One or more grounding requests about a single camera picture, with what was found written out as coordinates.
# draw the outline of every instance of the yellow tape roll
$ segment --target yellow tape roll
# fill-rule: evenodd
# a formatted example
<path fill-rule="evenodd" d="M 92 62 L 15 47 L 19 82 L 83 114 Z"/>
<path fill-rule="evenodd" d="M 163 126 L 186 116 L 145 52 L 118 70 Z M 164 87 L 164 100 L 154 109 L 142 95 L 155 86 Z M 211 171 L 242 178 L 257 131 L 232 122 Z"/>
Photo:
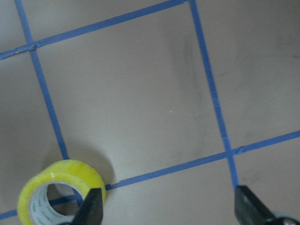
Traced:
<path fill-rule="evenodd" d="M 91 188 L 102 188 L 105 200 L 104 182 L 91 166 L 73 159 L 59 161 L 33 177 L 21 191 L 17 211 L 23 225 L 55 225 L 73 219 L 59 214 L 49 204 L 48 185 L 57 183 L 76 189 L 83 199 Z"/>

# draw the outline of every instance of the tape roll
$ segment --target tape roll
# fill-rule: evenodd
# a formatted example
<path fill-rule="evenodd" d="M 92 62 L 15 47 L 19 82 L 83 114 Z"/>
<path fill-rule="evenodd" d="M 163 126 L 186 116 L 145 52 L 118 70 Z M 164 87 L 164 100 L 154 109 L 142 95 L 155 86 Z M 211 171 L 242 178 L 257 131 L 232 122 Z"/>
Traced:
<path fill-rule="evenodd" d="M 59 161 L 33 177 L 22 189 L 17 212 L 23 225 L 56 225 L 72 221 L 74 216 L 64 216 L 51 207 L 47 197 L 50 184 L 66 184 L 83 199 L 91 188 L 101 188 L 103 202 L 105 200 L 105 185 L 96 170 L 78 160 Z"/>

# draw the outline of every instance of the black object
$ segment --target black object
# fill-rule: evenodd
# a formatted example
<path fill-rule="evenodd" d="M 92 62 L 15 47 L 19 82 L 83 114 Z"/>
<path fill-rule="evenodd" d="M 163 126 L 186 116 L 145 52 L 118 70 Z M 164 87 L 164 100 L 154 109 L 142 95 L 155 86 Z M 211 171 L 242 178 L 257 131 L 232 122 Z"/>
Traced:
<path fill-rule="evenodd" d="M 289 217 L 276 217 L 247 186 L 235 189 L 234 212 L 241 225 L 300 225 Z"/>
<path fill-rule="evenodd" d="M 101 225 L 103 202 L 101 188 L 92 188 L 71 223 L 59 225 Z"/>

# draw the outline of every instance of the gray surface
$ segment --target gray surface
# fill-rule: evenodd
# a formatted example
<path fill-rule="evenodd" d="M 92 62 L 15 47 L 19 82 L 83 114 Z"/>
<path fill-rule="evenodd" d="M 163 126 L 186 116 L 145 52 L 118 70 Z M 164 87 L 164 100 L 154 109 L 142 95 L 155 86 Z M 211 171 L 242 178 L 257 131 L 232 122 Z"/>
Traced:
<path fill-rule="evenodd" d="M 37 40 L 158 2 L 24 7 Z M 5 51 L 24 38 L 13 3 L 0 6 Z M 199 1 L 199 9 L 232 146 L 299 130 L 299 2 Z M 105 183 L 223 151 L 188 4 L 37 52 L 70 157 L 92 165 Z M 0 61 L 0 71 L 2 213 L 61 156 L 29 54 Z M 242 184 L 271 209 L 298 217 L 299 144 L 235 157 Z M 217 161 L 110 191 L 104 225 L 237 224 L 227 167 Z"/>

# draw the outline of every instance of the blue grid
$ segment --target blue grid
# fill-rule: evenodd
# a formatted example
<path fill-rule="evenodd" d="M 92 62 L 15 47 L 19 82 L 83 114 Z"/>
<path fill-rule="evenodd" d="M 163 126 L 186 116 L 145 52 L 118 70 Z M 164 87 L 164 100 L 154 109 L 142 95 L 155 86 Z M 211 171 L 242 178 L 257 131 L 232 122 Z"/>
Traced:
<path fill-rule="evenodd" d="M 119 15 L 104 21 L 100 21 L 97 23 L 93 23 L 91 25 L 88 26 L 84 26 L 78 29 L 74 29 L 71 31 L 67 31 L 58 35 L 54 35 L 51 37 L 47 37 L 38 41 L 33 41 L 31 32 L 30 32 L 30 27 L 26 18 L 26 14 L 23 8 L 23 4 L 21 0 L 15 0 L 15 5 L 19 14 L 19 18 L 21 21 L 21 25 L 22 25 L 22 29 L 25 35 L 25 39 L 26 39 L 26 44 L 19 46 L 15 49 L 6 51 L 6 52 L 2 52 L 0 53 L 0 60 L 5 59 L 7 57 L 13 56 L 15 54 L 19 54 L 19 53 L 23 53 L 23 52 L 30 52 L 30 57 L 31 57 L 31 61 L 33 63 L 36 75 L 37 75 L 37 79 L 46 103 L 46 107 L 48 110 L 48 114 L 49 117 L 51 119 L 51 123 L 56 135 L 56 139 L 58 142 L 58 145 L 60 147 L 60 152 L 61 152 L 61 156 L 63 159 L 69 159 L 68 157 L 68 151 L 60 130 L 60 125 L 55 113 L 55 109 L 51 100 L 51 96 L 44 78 L 44 74 L 43 74 L 43 70 L 41 68 L 40 62 L 39 62 L 39 58 L 38 58 L 38 54 L 36 52 L 37 48 L 43 47 L 45 45 L 49 45 L 49 44 L 53 44 L 65 39 L 69 39 L 69 38 L 73 38 L 79 35 L 83 35 L 89 32 L 93 32 L 96 30 L 100 30 L 100 29 L 104 29 L 106 27 L 109 26 L 113 26 L 116 25 L 118 23 L 123 23 L 132 19 L 136 19 L 145 15 L 149 15 L 155 12 L 159 12 L 168 8 L 172 8 L 181 4 L 184 4 L 188 2 L 190 5 L 190 10 L 191 10 L 191 14 L 192 14 L 192 18 L 194 21 L 194 26 L 195 26 L 195 31 L 197 34 L 197 39 L 198 39 L 198 44 L 199 44 L 199 48 L 200 48 L 200 52 L 201 52 L 201 57 L 202 57 L 202 61 L 203 61 L 203 65 L 204 65 L 204 69 L 205 69 L 205 73 L 206 73 L 206 77 L 207 77 L 207 81 L 208 81 L 208 86 L 210 89 L 210 95 L 211 95 L 211 99 L 213 102 L 213 106 L 214 106 L 214 110 L 215 110 L 215 115 L 216 115 L 216 119 L 218 122 L 218 127 L 219 127 L 219 131 L 222 137 L 222 141 L 223 141 L 223 146 L 225 151 L 222 153 L 218 153 L 212 156 L 208 156 L 208 157 L 204 157 L 201 159 L 197 159 L 197 160 L 193 160 L 190 162 L 186 162 L 180 165 L 175 165 L 175 166 L 171 166 L 162 170 L 158 170 L 158 171 L 154 171 L 154 172 L 150 172 L 150 173 L 146 173 L 143 175 L 139 175 L 139 176 L 135 176 L 132 178 L 128 178 L 125 180 L 120 181 L 119 183 L 116 184 L 107 184 L 106 190 L 111 190 L 111 189 L 115 189 L 115 188 L 119 188 L 122 186 L 126 186 L 126 185 L 130 185 L 130 184 L 134 184 L 134 183 L 138 183 L 144 180 L 149 180 L 149 179 L 153 179 L 159 176 L 164 176 L 170 173 L 175 173 L 178 171 L 182 171 L 182 170 L 186 170 L 188 168 L 192 168 L 195 166 L 200 166 L 203 164 L 207 164 L 207 163 L 211 163 L 211 162 L 215 162 L 221 159 L 227 159 L 228 161 L 228 165 L 229 165 L 229 169 L 230 169 L 230 174 L 231 174 L 231 179 L 232 179 L 232 187 L 233 190 L 235 189 L 235 187 L 238 185 L 238 175 L 237 175 L 237 171 L 235 168 L 235 162 L 234 162 L 234 155 L 237 154 L 242 154 L 244 152 L 250 151 L 250 150 L 256 150 L 259 148 L 263 148 L 266 146 L 270 146 L 270 145 L 274 145 L 280 142 L 284 142 L 284 141 L 288 141 L 294 138 L 298 138 L 300 137 L 300 130 L 299 131 L 295 131 L 295 132 L 291 132 L 285 135 L 281 135 L 281 136 L 277 136 L 277 137 L 273 137 L 264 141 L 260 141 L 260 142 L 256 142 L 253 144 L 249 144 L 246 146 L 241 146 L 238 147 L 236 149 L 232 149 L 231 145 L 230 145 L 230 139 L 228 137 L 227 131 L 226 131 L 226 126 L 225 126 L 225 122 L 223 119 L 223 115 L 222 115 L 222 110 L 221 110 L 221 105 L 220 105 L 220 101 L 218 98 L 218 92 L 217 92 L 217 88 L 214 82 L 214 77 L 213 77 L 213 73 L 211 70 L 211 66 L 210 66 L 210 59 L 209 59 L 209 55 L 208 55 L 208 51 L 207 51 L 207 47 L 205 44 L 205 39 L 204 39 L 204 35 L 203 35 L 203 30 L 202 30 L 202 25 L 201 25 L 201 20 L 200 20 L 200 16 L 199 16 L 199 11 L 197 8 L 197 4 L 195 0 L 168 0 L 150 7 L 145 7 L 142 8 L 140 10 L 136 10 L 127 14 L 123 14 L 123 15 Z M 70 195 L 70 196 L 65 196 L 63 198 L 59 198 L 59 199 L 55 199 L 55 200 L 51 200 L 50 203 L 51 205 L 57 205 L 57 204 L 62 204 L 62 203 L 66 203 L 66 202 L 70 202 L 70 201 L 78 201 L 78 195 Z M 4 212 L 4 213 L 0 213 L 0 220 L 6 219 L 6 218 L 10 218 L 10 217 L 14 217 L 17 215 L 16 210 L 12 210 L 12 211 L 8 211 L 8 212 Z"/>

